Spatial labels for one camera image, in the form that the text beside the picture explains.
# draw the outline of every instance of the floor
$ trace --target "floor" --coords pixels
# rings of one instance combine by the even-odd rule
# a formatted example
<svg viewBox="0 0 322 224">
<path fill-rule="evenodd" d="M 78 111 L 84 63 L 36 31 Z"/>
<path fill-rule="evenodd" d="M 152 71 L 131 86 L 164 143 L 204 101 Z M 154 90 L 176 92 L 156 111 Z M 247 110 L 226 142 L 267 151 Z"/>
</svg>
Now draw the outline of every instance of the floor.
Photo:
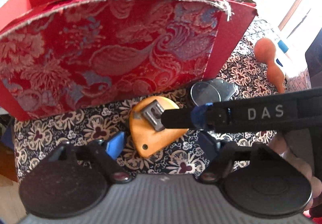
<svg viewBox="0 0 322 224">
<path fill-rule="evenodd" d="M 18 194 L 18 183 L 0 187 L 0 219 L 5 224 L 15 224 L 25 215 L 25 208 Z"/>
</svg>

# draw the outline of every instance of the orange gourd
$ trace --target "orange gourd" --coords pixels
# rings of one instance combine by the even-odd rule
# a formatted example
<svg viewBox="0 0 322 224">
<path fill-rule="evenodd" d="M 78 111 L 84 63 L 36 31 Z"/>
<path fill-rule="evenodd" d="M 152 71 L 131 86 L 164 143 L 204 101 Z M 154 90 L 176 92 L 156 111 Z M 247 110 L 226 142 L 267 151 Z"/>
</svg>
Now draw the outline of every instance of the orange gourd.
<svg viewBox="0 0 322 224">
<path fill-rule="evenodd" d="M 257 61 L 267 64 L 267 80 L 276 87 L 279 93 L 284 93 L 285 73 L 275 62 L 275 54 L 275 44 L 268 38 L 259 39 L 254 46 L 254 55 Z"/>
</svg>

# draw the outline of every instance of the patterned tablecloth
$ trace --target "patterned tablecloth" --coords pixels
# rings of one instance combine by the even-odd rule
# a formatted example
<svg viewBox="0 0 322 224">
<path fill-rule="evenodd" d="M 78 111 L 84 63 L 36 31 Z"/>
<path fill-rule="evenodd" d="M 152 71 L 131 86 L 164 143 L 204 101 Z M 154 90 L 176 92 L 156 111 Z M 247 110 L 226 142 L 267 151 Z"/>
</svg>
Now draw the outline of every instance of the patterned tablecloth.
<svg viewBox="0 0 322 224">
<path fill-rule="evenodd" d="M 278 39 L 272 27 L 256 17 L 218 74 L 219 78 L 238 85 L 239 91 L 234 99 L 276 93 L 274 86 L 267 82 L 266 66 L 258 63 L 253 55 L 254 43 L 262 37 Z M 172 99 L 180 107 L 186 105 L 185 89 L 162 95 Z M 143 97 L 41 120 L 16 121 L 14 147 L 18 179 L 21 181 L 61 141 L 68 140 L 75 145 L 85 145 L 98 138 L 108 139 L 119 130 L 126 130 L 125 121 L 129 112 L 141 99 Z M 209 160 L 198 145 L 198 133 L 199 131 L 189 130 L 149 159 L 143 159 L 138 155 L 129 135 L 126 147 L 117 158 L 117 162 L 133 173 L 200 174 Z M 220 139 L 234 140 L 239 145 L 250 146 L 253 142 L 268 143 L 273 132 L 214 135 Z M 238 162 L 235 167 L 245 164 L 246 162 Z"/>
</svg>

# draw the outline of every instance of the orange object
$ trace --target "orange object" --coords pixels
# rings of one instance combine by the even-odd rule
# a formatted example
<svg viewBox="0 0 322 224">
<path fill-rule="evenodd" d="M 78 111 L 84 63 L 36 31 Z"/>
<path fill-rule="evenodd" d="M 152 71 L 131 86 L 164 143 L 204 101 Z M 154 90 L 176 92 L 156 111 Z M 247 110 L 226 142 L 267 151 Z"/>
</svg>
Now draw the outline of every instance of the orange object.
<svg viewBox="0 0 322 224">
<path fill-rule="evenodd" d="M 285 73 L 275 62 L 276 46 L 272 40 L 262 38 L 257 41 L 254 47 L 254 55 L 258 62 L 267 64 L 267 80 L 273 84 L 279 93 L 284 93 L 283 82 Z"/>
<path fill-rule="evenodd" d="M 139 155 L 147 158 L 161 150 L 187 132 L 188 129 L 164 129 L 160 132 L 154 130 L 150 123 L 141 115 L 141 110 L 154 100 L 165 109 L 179 109 L 172 100 L 151 96 L 140 101 L 130 113 L 130 131 L 133 143 Z"/>
</svg>

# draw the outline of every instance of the metal clip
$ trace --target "metal clip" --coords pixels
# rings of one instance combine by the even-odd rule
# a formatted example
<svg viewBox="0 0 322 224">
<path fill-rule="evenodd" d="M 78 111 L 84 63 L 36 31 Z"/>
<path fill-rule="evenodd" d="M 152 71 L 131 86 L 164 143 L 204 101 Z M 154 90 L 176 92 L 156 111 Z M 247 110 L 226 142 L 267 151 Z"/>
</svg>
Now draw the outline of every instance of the metal clip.
<svg viewBox="0 0 322 224">
<path fill-rule="evenodd" d="M 161 123 L 161 114 L 163 112 L 164 109 L 157 100 L 154 100 L 141 110 L 143 117 L 153 126 L 153 128 L 157 132 L 165 129 L 165 127 Z"/>
</svg>

